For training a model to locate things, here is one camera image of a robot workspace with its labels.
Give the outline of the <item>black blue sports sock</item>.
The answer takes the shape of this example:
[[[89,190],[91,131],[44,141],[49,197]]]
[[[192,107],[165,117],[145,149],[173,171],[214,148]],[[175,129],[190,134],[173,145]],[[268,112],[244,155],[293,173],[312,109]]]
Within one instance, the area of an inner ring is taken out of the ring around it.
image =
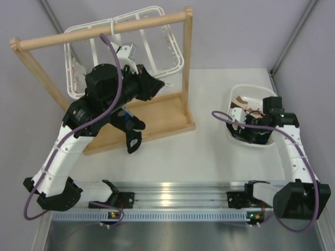
[[[129,154],[134,153],[142,143],[142,131],[146,124],[138,119],[129,109],[121,107],[110,115],[110,124],[126,135]]]

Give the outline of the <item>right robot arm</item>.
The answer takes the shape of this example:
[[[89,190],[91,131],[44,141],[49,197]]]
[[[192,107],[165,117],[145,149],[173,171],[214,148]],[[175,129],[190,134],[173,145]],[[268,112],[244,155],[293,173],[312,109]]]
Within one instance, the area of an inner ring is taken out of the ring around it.
[[[264,202],[280,219],[318,219],[331,195],[311,170],[300,140],[299,122],[294,113],[285,112],[281,97],[263,99],[263,116],[247,115],[241,129],[248,143],[265,144],[272,139],[277,147],[287,184],[280,190],[267,182],[250,182],[244,201],[250,207]]]

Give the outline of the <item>white plastic clip hanger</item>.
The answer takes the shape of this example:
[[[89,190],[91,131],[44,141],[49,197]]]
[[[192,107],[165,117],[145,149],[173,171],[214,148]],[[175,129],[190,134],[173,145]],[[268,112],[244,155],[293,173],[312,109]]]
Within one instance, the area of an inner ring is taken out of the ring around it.
[[[149,6],[135,10],[114,18],[88,22],[68,28],[65,32],[88,31],[93,28],[106,26],[108,31],[114,30],[115,24],[122,22],[143,20],[149,17],[159,17],[165,14],[162,7]],[[179,73],[184,66],[184,58],[177,44],[170,25],[140,29],[123,34],[111,34],[110,43],[123,46],[126,43],[134,43],[137,46],[134,61],[135,64],[143,64],[147,71],[155,78],[166,77]],[[108,48],[103,48],[98,38],[90,38],[86,41],[71,42],[64,45],[66,88],[68,95],[77,100],[84,95],[75,94],[70,90],[71,61],[75,58],[86,68],[87,74],[93,67],[103,63],[113,63],[114,58]]]

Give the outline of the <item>white sock with red trim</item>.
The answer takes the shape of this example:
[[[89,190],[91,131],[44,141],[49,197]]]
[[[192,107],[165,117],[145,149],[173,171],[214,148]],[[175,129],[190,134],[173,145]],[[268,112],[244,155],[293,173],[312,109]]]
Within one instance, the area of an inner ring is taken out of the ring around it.
[[[70,90],[75,94],[84,93],[84,89],[86,88],[86,68],[82,66],[75,58],[72,58],[70,72]]]

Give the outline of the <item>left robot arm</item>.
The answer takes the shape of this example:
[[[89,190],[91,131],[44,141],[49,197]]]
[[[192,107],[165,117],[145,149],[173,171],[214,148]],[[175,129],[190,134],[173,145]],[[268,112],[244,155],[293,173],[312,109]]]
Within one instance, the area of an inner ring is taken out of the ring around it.
[[[67,211],[78,203],[89,208],[114,207],[119,190],[108,180],[74,181],[70,172],[88,144],[106,124],[124,132],[128,153],[136,151],[146,125],[124,105],[133,99],[151,100],[165,85],[151,76],[142,64],[132,73],[124,66],[119,75],[112,64],[99,64],[85,77],[85,94],[70,104],[54,149],[41,170],[24,180],[24,186],[38,195],[44,210]]]

